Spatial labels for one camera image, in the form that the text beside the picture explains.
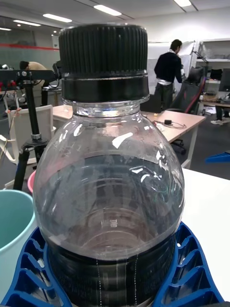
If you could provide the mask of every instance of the black bottle cap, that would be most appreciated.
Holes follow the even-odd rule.
[[[144,28],[88,24],[59,36],[62,96],[77,102],[139,100],[149,95]]]

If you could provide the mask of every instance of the computer monitor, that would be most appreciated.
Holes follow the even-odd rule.
[[[230,92],[230,69],[225,68],[223,70],[219,92]]]

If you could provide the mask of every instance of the clear plastic bottle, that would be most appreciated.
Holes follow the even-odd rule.
[[[171,264],[184,207],[176,155],[139,111],[149,96],[147,34],[86,25],[59,42],[73,117],[48,144],[34,183],[50,264],[80,307],[147,306]]]

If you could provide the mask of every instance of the blue plastic holder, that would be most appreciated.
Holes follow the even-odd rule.
[[[205,160],[206,163],[226,163],[230,162],[230,153],[220,153],[216,155],[212,155]]]
[[[152,307],[201,307],[223,301],[197,238],[181,223],[172,264]],[[38,228],[20,253],[13,282],[2,305],[72,307],[50,269],[47,244]]]

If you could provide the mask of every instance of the dark pants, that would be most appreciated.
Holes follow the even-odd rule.
[[[161,85],[157,83],[154,98],[161,102],[163,110],[167,110],[173,103],[173,84]]]
[[[217,120],[222,120],[222,110],[225,108],[222,108],[221,106],[216,106],[216,113],[217,113]],[[224,117],[229,118],[229,111],[224,110]]]
[[[49,82],[45,81],[42,86],[42,106],[47,106],[48,104],[48,91],[43,91],[43,87],[49,86]]]

